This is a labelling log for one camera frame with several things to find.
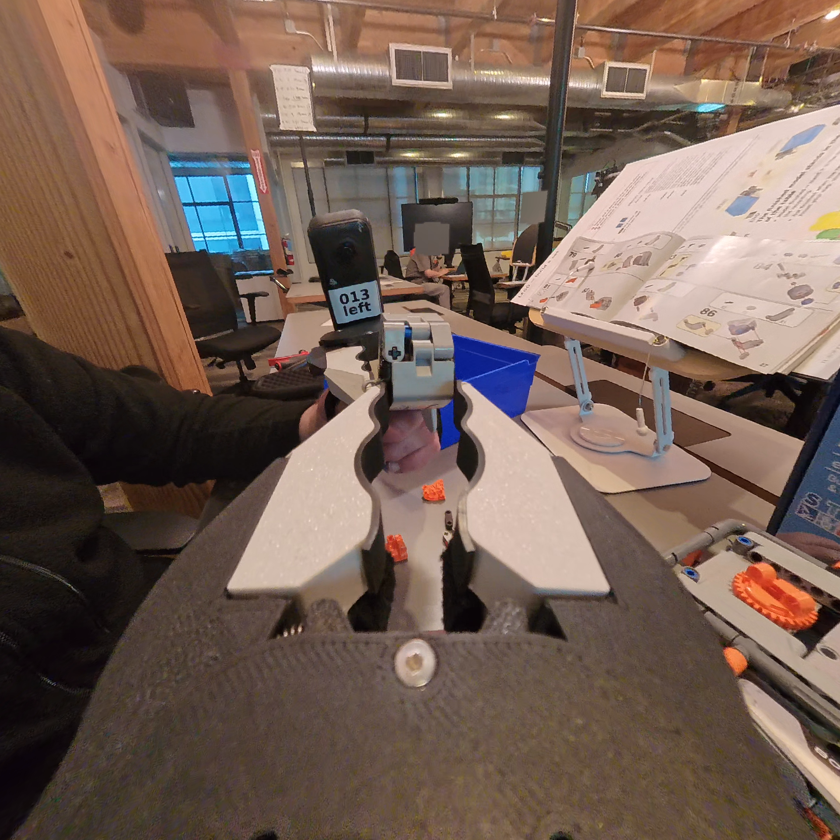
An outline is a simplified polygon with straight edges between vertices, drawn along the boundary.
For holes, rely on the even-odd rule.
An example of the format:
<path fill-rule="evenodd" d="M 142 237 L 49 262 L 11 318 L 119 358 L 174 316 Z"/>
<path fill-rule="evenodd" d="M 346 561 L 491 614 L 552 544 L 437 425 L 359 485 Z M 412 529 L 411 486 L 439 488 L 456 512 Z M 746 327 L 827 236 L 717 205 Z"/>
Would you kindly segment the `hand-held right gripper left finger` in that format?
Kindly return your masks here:
<path fill-rule="evenodd" d="M 302 609 L 336 601 L 347 614 L 388 614 L 394 563 L 372 481 L 383 469 L 382 385 L 368 388 L 288 457 L 226 587 Z"/>

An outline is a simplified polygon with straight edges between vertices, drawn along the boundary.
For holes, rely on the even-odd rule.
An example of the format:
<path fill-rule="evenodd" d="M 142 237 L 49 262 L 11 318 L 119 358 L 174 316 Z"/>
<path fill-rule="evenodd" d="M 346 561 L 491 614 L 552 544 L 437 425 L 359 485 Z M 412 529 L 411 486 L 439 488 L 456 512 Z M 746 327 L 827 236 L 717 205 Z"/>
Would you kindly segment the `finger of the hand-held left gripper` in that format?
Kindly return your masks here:
<path fill-rule="evenodd" d="M 344 367 L 327 364 L 324 378 L 328 394 L 324 400 L 324 412 L 328 420 L 342 411 L 341 406 L 352 404 L 370 388 L 384 383 L 370 364 L 350 364 Z"/>

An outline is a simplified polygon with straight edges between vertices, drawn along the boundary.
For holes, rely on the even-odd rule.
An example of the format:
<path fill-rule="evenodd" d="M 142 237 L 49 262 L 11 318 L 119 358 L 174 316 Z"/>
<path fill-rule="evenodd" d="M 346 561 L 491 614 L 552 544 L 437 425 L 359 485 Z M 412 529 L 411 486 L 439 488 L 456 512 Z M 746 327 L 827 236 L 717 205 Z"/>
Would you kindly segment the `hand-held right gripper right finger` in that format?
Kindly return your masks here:
<path fill-rule="evenodd" d="M 609 595 L 559 460 L 469 383 L 456 383 L 454 411 L 467 487 L 455 514 L 453 596 L 533 613 L 547 599 Z"/>

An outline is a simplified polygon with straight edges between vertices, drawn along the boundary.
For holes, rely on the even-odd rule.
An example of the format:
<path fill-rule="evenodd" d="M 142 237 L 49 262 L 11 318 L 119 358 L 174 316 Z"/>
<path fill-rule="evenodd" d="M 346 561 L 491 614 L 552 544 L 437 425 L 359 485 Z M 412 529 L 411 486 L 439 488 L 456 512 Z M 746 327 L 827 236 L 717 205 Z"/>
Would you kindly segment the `person's left forearm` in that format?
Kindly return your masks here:
<path fill-rule="evenodd" d="M 256 477 L 302 440 L 315 406 L 180 392 L 2 329 L 2 519 L 96 505 L 113 482 Z"/>

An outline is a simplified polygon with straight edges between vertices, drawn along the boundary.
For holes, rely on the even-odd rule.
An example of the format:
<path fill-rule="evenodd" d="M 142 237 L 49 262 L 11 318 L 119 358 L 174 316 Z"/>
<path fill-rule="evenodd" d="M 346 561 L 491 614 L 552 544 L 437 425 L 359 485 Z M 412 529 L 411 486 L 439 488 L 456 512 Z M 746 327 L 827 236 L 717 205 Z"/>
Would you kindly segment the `person's left hand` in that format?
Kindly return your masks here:
<path fill-rule="evenodd" d="M 390 412 L 382 436 L 385 471 L 405 474 L 421 469 L 440 452 L 436 432 L 429 429 L 419 410 Z"/>

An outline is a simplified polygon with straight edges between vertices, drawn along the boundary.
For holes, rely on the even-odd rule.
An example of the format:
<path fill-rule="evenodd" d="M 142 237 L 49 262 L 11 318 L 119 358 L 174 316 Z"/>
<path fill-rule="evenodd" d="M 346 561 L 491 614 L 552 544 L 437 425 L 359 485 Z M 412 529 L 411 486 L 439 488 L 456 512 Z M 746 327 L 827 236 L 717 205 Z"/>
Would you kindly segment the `wood-edged grey desk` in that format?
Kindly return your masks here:
<path fill-rule="evenodd" d="M 381 276 L 376 281 L 355 283 L 348 287 L 333 288 L 336 296 L 330 296 L 329 290 L 325 291 L 320 283 L 300 282 L 292 283 L 286 299 L 290 306 L 319 305 L 326 306 L 327 302 L 341 298 L 345 302 L 358 302 L 367 298 L 361 294 L 363 289 L 370 292 L 379 291 L 382 303 L 396 301 L 399 299 L 422 298 L 425 296 L 424 288 L 407 280 L 393 278 L 392 276 Z"/>

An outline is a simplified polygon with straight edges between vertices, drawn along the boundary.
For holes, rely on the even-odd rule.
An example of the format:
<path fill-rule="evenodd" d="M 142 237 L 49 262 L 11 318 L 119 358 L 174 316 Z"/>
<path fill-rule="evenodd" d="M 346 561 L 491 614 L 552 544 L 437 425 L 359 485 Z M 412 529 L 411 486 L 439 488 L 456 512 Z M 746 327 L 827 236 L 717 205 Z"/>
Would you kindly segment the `black zipper pouch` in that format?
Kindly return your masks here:
<path fill-rule="evenodd" d="M 250 395 L 282 402 L 313 402 L 323 392 L 324 383 L 324 376 L 312 374 L 309 368 L 286 369 L 260 377 Z"/>

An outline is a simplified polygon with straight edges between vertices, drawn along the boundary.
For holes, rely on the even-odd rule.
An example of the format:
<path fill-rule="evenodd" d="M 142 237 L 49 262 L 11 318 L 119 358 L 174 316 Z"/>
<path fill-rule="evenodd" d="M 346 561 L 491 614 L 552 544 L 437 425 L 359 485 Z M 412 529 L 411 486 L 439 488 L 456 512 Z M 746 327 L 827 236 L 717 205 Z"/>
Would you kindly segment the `black office chair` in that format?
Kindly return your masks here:
<path fill-rule="evenodd" d="M 235 301 L 239 295 L 231 292 L 206 251 L 168 253 L 165 258 L 198 357 L 220 368 L 235 363 L 238 383 L 226 392 L 248 395 L 254 383 L 246 371 L 256 368 L 254 355 L 278 341 L 280 331 L 267 324 L 238 323 Z"/>
<path fill-rule="evenodd" d="M 497 299 L 481 244 L 462 245 L 460 254 L 469 286 L 467 309 L 471 317 L 489 327 L 514 334 L 517 323 L 527 315 L 527 310 L 511 299 Z"/>

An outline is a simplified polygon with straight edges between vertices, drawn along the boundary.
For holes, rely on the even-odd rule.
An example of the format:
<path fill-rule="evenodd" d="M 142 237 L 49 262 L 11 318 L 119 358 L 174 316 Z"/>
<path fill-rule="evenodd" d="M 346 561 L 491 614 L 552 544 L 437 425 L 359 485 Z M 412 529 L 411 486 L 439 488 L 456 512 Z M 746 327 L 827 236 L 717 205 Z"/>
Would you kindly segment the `grid window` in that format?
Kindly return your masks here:
<path fill-rule="evenodd" d="M 169 162 L 195 249 L 230 256 L 268 251 L 255 179 L 244 159 L 170 154 Z"/>

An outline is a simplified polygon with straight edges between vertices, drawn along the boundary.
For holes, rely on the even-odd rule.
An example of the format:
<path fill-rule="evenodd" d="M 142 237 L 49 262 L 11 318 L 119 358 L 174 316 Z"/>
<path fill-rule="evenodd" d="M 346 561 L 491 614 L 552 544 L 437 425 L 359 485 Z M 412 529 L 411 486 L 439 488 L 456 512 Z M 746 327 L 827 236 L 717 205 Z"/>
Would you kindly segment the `blue plastic bin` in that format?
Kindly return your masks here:
<path fill-rule="evenodd" d="M 455 379 L 467 382 L 509 417 L 527 410 L 539 355 L 453 335 Z"/>

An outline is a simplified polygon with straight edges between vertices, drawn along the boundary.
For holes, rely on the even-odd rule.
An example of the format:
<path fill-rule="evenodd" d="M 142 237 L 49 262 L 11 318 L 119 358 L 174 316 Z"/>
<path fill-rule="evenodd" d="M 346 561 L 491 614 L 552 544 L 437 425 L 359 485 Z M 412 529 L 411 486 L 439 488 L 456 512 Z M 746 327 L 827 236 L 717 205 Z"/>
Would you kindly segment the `white paper notice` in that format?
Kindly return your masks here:
<path fill-rule="evenodd" d="M 311 71 L 307 66 L 271 65 L 279 131 L 315 133 Z"/>

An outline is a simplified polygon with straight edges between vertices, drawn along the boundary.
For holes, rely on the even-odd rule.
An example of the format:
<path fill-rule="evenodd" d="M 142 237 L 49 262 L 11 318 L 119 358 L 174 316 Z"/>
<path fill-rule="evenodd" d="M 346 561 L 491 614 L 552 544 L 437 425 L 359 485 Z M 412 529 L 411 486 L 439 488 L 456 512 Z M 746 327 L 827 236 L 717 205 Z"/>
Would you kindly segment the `wood-backed white chair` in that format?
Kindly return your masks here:
<path fill-rule="evenodd" d="M 511 250 L 509 281 L 525 281 L 530 278 L 537 262 L 539 235 L 543 222 L 531 224 L 517 236 Z"/>

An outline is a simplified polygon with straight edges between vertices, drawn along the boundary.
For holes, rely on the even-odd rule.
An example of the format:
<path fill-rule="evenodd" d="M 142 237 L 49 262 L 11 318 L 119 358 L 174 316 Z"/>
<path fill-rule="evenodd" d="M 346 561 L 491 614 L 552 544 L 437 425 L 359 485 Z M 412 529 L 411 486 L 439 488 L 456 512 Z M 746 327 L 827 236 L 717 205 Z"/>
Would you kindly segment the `white air vent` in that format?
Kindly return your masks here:
<path fill-rule="evenodd" d="M 449 47 L 389 45 L 391 81 L 399 88 L 451 90 L 453 53 Z"/>
<path fill-rule="evenodd" d="M 650 64 L 623 61 L 606 61 L 602 65 L 600 97 L 643 101 L 648 94 Z"/>

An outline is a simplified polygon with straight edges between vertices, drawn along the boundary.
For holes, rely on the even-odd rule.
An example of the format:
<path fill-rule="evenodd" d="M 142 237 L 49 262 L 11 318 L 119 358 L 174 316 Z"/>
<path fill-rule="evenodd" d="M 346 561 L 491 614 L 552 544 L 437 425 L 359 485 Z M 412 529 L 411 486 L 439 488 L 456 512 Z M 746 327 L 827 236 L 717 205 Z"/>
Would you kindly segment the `tracked toy robot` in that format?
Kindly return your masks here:
<path fill-rule="evenodd" d="M 838 568 L 735 520 L 664 560 L 718 636 L 797 810 L 817 838 L 838 838 Z"/>

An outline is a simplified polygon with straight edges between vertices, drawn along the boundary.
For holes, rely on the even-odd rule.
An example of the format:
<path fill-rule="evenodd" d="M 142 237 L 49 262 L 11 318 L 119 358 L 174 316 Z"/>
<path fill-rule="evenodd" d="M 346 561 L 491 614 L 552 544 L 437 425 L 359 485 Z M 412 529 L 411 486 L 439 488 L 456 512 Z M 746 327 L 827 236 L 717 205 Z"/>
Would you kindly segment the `black vertical pole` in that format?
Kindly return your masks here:
<path fill-rule="evenodd" d="M 540 180 L 541 192 L 545 198 L 542 237 L 547 240 L 549 246 L 553 243 L 554 226 L 557 221 L 564 120 L 577 9 L 576 1 L 558 1 L 555 8 L 548 113 Z"/>

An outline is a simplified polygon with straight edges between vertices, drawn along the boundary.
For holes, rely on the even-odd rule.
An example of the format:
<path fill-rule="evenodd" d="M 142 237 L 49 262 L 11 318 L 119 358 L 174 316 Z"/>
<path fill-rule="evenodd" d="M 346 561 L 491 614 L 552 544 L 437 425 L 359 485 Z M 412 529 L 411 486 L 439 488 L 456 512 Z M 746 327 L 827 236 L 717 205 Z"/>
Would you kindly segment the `open instruction booklet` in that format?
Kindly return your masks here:
<path fill-rule="evenodd" d="M 655 232 L 578 237 L 528 306 L 662 335 L 759 373 L 791 373 L 838 324 L 838 242 Z"/>

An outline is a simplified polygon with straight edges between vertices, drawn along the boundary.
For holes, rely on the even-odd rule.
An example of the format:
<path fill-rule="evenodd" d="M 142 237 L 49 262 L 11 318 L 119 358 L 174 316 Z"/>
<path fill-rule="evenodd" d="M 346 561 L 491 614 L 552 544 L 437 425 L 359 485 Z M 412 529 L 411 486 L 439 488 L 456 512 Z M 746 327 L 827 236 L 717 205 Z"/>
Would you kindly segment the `robot kit box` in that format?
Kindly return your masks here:
<path fill-rule="evenodd" d="M 833 564 L 839 544 L 839 382 L 816 415 L 769 522 L 778 539 L 810 543 L 804 551 Z"/>

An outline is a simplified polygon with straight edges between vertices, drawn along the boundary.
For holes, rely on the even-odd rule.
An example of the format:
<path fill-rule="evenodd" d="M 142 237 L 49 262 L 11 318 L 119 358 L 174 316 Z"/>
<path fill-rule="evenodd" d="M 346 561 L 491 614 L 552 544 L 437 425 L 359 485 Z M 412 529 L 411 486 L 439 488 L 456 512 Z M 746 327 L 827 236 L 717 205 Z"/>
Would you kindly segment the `white printed instruction sheet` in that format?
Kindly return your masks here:
<path fill-rule="evenodd" d="M 838 240 L 838 229 L 835 105 L 627 164 L 514 301 L 536 306 L 539 285 L 581 237 Z"/>

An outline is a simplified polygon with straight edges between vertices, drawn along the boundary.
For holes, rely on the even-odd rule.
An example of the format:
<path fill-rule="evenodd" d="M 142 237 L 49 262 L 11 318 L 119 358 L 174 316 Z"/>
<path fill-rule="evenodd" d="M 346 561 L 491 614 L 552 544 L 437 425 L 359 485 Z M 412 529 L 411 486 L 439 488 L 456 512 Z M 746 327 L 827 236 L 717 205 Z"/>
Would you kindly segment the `black wall monitor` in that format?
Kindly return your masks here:
<path fill-rule="evenodd" d="M 418 225 L 442 224 L 448 226 L 441 246 L 433 249 L 433 255 L 453 255 L 462 246 L 471 246 L 474 238 L 474 214 L 472 202 L 405 203 L 401 205 L 402 250 L 405 253 L 416 248 Z"/>

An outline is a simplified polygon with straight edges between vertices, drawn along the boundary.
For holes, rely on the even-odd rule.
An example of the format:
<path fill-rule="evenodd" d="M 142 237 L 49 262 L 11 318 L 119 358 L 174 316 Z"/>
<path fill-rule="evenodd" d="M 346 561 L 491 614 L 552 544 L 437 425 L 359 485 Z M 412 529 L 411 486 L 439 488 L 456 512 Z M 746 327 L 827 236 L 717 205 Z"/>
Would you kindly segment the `silver air duct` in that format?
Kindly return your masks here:
<path fill-rule="evenodd" d="M 450 87 L 396 85 L 391 64 L 383 57 L 310 58 L 310 77 L 317 98 L 448 102 L 545 108 L 550 97 L 550 71 L 537 67 L 493 67 L 455 63 Z M 785 109 L 792 103 L 784 88 L 763 87 L 757 81 L 649 76 L 643 98 L 602 95 L 604 70 L 572 69 L 567 105 L 578 109 L 638 111 L 699 111 L 706 106 Z"/>

